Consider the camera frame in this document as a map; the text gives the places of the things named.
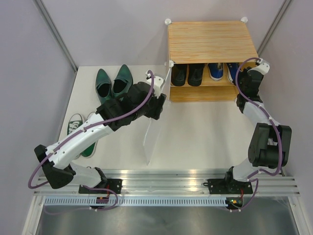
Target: vent grille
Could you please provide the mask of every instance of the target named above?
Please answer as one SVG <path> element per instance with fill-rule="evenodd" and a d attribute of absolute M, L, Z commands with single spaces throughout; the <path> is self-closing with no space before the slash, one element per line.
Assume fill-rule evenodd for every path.
<path fill-rule="evenodd" d="M 157 207 L 225 207 L 225 197 L 119 197 L 119 206 L 157 206 Z M 111 196 L 106 205 L 113 205 L 115 197 Z M 96 202 L 96 197 L 88 196 L 48 196 L 45 206 L 102 206 Z"/>

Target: white wall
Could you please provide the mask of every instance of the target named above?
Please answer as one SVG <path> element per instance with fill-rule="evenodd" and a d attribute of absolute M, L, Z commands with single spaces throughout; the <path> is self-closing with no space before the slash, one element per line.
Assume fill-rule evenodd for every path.
<path fill-rule="evenodd" d="M 0 1 L 0 30 L 0 233 L 19 235 L 33 149 L 56 141 L 74 73 L 31 0 Z"/>
<path fill-rule="evenodd" d="M 286 170 L 296 177 L 313 222 L 313 1 L 293 1 L 262 58 L 271 63 L 260 88 L 272 116 L 292 128 Z"/>
<path fill-rule="evenodd" d="M 256 48 L 283 0 L 43 0 L 77 65 L 161 65 L 166 18 L 240 20 L 247 16 Z"/>

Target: shoe rack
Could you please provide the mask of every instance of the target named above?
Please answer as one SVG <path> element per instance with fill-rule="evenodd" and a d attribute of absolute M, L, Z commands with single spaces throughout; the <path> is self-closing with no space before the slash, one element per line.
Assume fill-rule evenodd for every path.
<path fill-rule="evenodd" d="M 240 63 L 258 57 L 242 21 L 168 23 L 168 42 L 170 60 L 176 64 Z M 171 101 L 226 101 L 234 100 L 238 94 L 237 88 L 228 81 L 226 65 L 219 81 L 210 78 L 207 65 L 200 86 L 188 85 L 187 79 L 188 73 L 184 86 L 171 85 Z"/>

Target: shoe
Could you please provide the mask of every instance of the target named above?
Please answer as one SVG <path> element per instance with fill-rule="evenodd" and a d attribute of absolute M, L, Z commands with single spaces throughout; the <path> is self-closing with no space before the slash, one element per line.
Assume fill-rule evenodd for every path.
<path fill-rule="evenodd" d="M 111 87 L 112 83 L 109 76 L 103 69 L 99 69 L 96 78 L 96 92 L 101 104 L 108 99 L 112 99 Z"/>
<path fill-rule="evenodd" d="M 223 77 L 223 63 L 209 63 L 209 73 L 210 77 L 214 81 L 219 81 Z"/>
<path fill-rule="evenodd" d="M 201 85 L 204 64 L 189 64 L 188 84 L 193 87 Z"/>
<path fill-rule="evenodd" d="M 94 112 L 91 112 L 88 117 L 87 117 L 87 120 L 91 117 L 91 115 L 93 115 Z M 96 144 L 97 142 L 93 143 L 92 145 L 90 145 L 88 148 L 86 148 L 82 153 L 81 155 L 84 157 L 84 158 L 90 158 L 92 157 L 92 155 L 94 154 L 95 150 L 96 150 Z"/>
<path fill-rule="evenodd" d="M 75 131 L 79 126 L 84 123 L 84 119 L 80 114 L 74 114 L 68 121 L 67 125 L 67 135 Z"/>
<path fill-rule="evenodd" d="M 133 84 L 133 76 L 127 65 L 122 65 L 120 68 L 113 85 L 113 98 L 127 93 Z"/>
<path fill-rule="evenodd" d="M 174 64 L 172 67 L 171 82 L 174 86 L 181 87 L 186 82 L 187 65 L 186 64 Z"/>
<path fill-rule="evenodd" d="M 239 68 L 239 63 L 226 63 L 228 68 L 227 77 L 231 83 L 235 84 L 236 72 Z"/>

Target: green shoe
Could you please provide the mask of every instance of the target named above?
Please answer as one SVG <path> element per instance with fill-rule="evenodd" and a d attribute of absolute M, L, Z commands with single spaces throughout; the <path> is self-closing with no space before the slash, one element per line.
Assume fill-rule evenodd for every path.
<path fill-rule="evenodd" d="M 84 123 L 84 119 L 80 114 L 74 114 L 68 121 L 67 135 L 75 131 L 79 126 Z"/>
<path fill-rule="evenodd" d="M 94 114 L 94 112 L 91 112 L 89 115 L 88 115 L 88 117 L 87 117 L 87 120 L 91 117 L 91 115 L 93 115 Z M 97 144 L 97 142 L 95 142 L 95 143 L 93 143 L 92 145 L 90 145 L 88 148 L 86 148 L 82 153 L 81 153 L 81 155 L 84 157 L 84 158 L 90 158 L 93 154 L 94 154 L 94 152 L 95 152 L 95 150 L 96 150 L 96 144 Z"/>
<path fill-rule="evenodd" d="M 133 84 L 133 76 L 127 65 L 122 65 L 113 85 L 113 97 L 117 98 L 121 94 L 128 92 Z"/>
<path fill-rule="evenodd" d="M 112 99 L 111 87 L 112 83 L 109 76 L 103 69 L 99 69 L 96 78 L 96 92 L 101 104 L 108 99 Z"/>

